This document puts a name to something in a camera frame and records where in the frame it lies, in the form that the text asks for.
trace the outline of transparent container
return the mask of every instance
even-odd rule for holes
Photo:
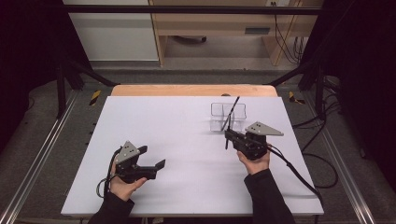
[[[229,123],[227,122],[224,130],[221,129],[232,108],[233,104],[213,103],[211,105],[210,131],[221,132],[228,128]],[[230,128],[234,131],[242,131],[246,119],[246,105],[236,104],[231,114]]]

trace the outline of hand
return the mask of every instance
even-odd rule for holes
[[[115,174],[115,173],[116,173],[116,163],[113,162],[113,165],[111,167],[111,174]],[[115,194],[123,201],[127,202],[128,199],[131,198],[132,193],[136,191],[138,188],[140,188],[146,181],[147,179],[143,177],[136,180],[132,184],[127,184],[123,182],[118,176],[115,176],[110,181],[110,192]]]
[[[250,175],[254,175],[259,171],[266,170],[270,167],[270,151],[267,150],[267,153],[263,155],[261,158],[250,161],[242,152],[237,151],[236,154],[239,157],[239,160],[244,163],[247,168],[247,173]]]

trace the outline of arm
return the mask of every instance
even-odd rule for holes
[[[239,160],[245,164],[248,172],[245,184],[253,202],[253,223],[295,223],[269,170],[269,151],[255,161],[248,160],[239,151],[237,155]]]
[[[116,165],[113,163],[111,174],[116,172]],[[89,224],[112,224],[127,223],[129,214],[131,214],[134,202],[131,195],[140,188],[146,178],[140,178],[132,184],[123,182],[118,176],[110,181],[110,192],[104,198],[99,211],[93,215],[88,222]]]

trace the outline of person's left hand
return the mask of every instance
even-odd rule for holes
[[[116,163],[113,162],[113,165],[111,167],[111,174],[115,174],[115,173],[116,173]],[[143,177],[136,180],[132,184],[127,184],[123,182],[118,176],[115,176],[110,181],[110,192],[115,194],[123,201],[127,202],[128,199],[131,198],[132,193],[136,191],[138,188],[140,188],[146,181],[147,179]]]

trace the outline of white table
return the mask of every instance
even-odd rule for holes
[[[157,179],[135,192],[134,217],[250,216],[250,195],[243,182],[247,172],[230,143],[225,150],[222,133],[209,131],[212,103],[233,103],[235,97],[213,96],[109,96],[96,125],[63,215],[90,217],[102,204],[96,195],[106,176],[113,152],[126,140],[148,146],[138,164],[151,166],[166,159]],[[260,121],[284,133],[268,136],[302,177],[312,185],[282,99],[241,97],[247,105],[248,126]],[[295,216],[321,215],[316,195],[272,155],[270,168],[285,202]]]

